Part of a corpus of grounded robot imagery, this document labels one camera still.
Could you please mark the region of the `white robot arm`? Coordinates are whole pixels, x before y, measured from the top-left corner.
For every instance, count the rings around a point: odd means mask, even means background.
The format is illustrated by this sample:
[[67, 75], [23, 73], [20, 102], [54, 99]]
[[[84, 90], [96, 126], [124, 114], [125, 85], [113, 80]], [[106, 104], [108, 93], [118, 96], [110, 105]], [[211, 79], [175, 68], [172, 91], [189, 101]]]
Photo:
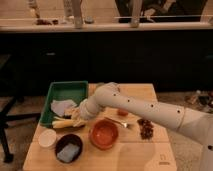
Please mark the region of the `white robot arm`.
[[81, 101], [74, 118], [91, 120], [106, 107], [126, 110], [200, 143], [199, 171], [213, 171], [213, 114], [130, 97], [120, 92], [117, 83], [110, 82]]

